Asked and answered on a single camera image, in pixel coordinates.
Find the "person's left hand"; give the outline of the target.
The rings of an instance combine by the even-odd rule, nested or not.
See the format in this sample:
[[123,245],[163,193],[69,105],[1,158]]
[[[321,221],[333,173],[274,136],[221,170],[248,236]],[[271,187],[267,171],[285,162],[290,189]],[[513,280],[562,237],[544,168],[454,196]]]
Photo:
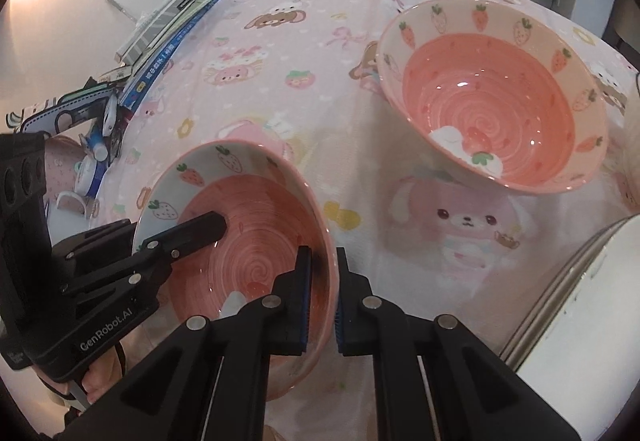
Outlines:
[[[70,392],[70,383],[56,383],[46,374],[43,374],[38,367],[34,372],[40,381],[47,387],[51,400],[62,406],[72,406],[77,404],[77,400]],[[114,348],[109,349],[93,362],[79,386],[84,389],[87,401],[93,404],[102,398],[119,380],[126,375],[127,359],[125,350],[121,343],[117,343]]]

